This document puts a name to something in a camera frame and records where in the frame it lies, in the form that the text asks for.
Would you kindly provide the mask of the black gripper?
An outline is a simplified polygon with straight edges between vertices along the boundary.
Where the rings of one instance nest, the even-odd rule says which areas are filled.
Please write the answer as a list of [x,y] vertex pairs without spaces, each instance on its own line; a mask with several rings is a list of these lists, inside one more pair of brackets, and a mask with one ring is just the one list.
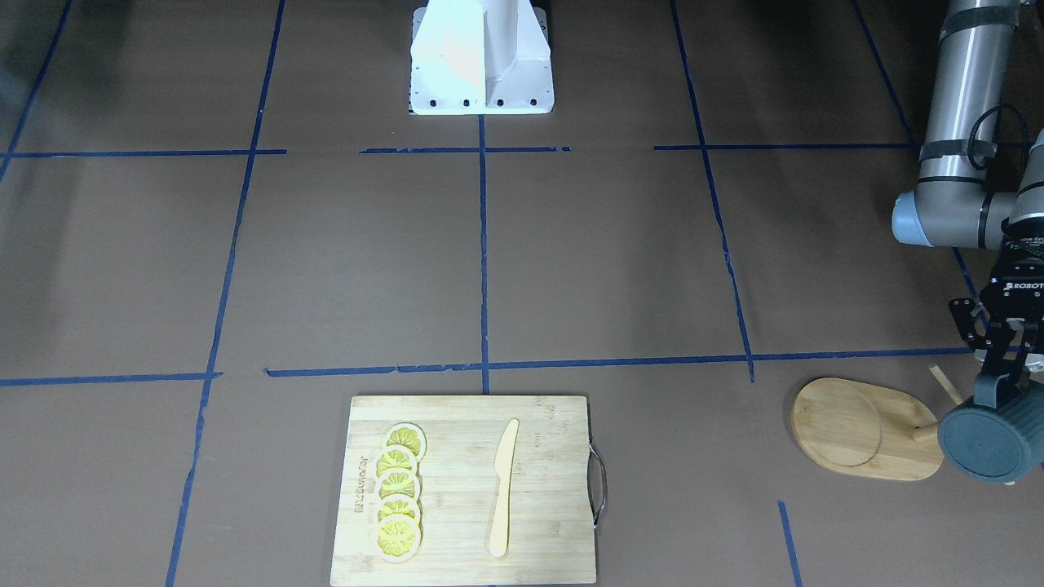
[[[980,303],[952,298],[948,308],[962,341],[973,351],[984,351],[982,375],[1000,382],[1028,386],[1034,374],[1043,372],[1043,272],[1040,236],[1004,236]],[[1013,363],[1007,359],[1013,329],[1021,328]]]

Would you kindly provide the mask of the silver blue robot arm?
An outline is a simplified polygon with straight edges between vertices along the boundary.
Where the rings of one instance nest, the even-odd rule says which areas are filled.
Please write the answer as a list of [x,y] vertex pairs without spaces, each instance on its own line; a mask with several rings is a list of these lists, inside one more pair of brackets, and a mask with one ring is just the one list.
[[1009,346],[1021,337],[1013,370],[1042,371],[1042,141],[1023,148],[1022,184],[1014,192],[987,189],[1002,114],[1002,86],[1018,1],[952,1],[940,29],[935,89],[918,183],[892,208],[891,229],[902,244],[996,250],[989,282],[964,316],[989,318],[962,338],[980,353],[984,372],[1006,367]]

